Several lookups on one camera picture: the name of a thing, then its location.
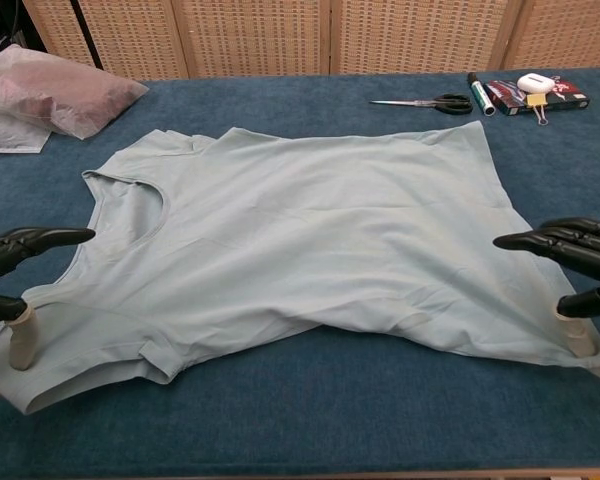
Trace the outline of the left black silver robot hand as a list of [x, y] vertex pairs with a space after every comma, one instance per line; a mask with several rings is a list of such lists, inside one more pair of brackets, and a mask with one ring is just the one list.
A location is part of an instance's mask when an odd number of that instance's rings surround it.
[[[89, 228], [20, 227], [0, 234], [0, 278], [24, 260], [46, 251], [85, 243], [96, 235]], [[9, 366], [27, 370], [34, 362], [39, 339], [35, 309], [21, 297], [0, 295], [0, 323], [11, 330]]]

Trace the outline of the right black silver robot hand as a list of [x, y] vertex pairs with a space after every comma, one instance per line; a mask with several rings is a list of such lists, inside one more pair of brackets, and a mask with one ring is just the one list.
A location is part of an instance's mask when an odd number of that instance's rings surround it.
[[[502, 235], [493, 244], [504, 250], [523, 250], [600, 283], [600, 221], [572, 217], [544, 222], [540, 228]], [[579, 359], [600, 353], [592, 319], [600, 316], [600, 285], [561, 297], [554, 317], [571, 352]]]

